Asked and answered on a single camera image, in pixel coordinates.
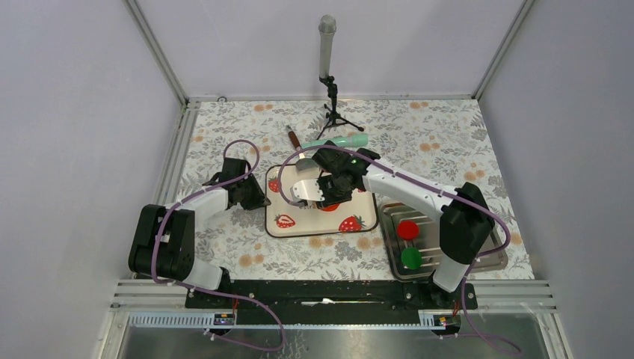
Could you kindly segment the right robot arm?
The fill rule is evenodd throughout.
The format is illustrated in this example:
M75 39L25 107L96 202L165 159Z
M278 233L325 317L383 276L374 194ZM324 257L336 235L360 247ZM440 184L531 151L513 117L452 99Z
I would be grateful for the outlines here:
M397 200L435 222L441 258L428 296L440 308L458 299L463 277L496 226L477 185L442 185L402 170L371 150L353 151L332 142L318 146L313 160L325 172L316 181L325 205L345 202L359 189Z

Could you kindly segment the orange dough piece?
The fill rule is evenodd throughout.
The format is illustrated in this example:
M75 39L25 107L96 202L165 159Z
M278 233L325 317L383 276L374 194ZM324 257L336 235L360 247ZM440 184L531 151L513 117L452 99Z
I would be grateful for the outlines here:
M339 203L336 203L336 204L332 204L332 205L329 205L329 206L322 207L321 211L323 211L323 212L333 212L333 211L337 210L338 207L339 207Z

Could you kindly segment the strawberry print white tray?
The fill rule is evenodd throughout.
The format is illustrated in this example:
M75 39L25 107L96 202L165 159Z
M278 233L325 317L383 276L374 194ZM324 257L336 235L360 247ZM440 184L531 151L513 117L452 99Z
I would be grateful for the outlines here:
M323 212L313 206L300 208L289 205L280 195L291 196L290 186L300 180L316 178L320 170L298 174L294 165L284 168L282 179L277 175L278 165L266 173L265 192L271 204L265 208L265 230L274 238L317 236L334 233L370 231L378 224L375 196L370 192L355 190L352 199L339 205L333 212Z

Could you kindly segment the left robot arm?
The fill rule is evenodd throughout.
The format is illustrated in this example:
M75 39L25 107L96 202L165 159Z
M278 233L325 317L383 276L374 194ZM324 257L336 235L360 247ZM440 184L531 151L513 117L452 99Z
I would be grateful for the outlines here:
M221 171L196 196L180 201L175 210L144 206L129 252L129 269L202 288L203 297L213 307L228 304L232 288L222 281L224 270L195 257L195 233L200 225L236 205L254 210L270 204L251 170L244 159L225 158Z

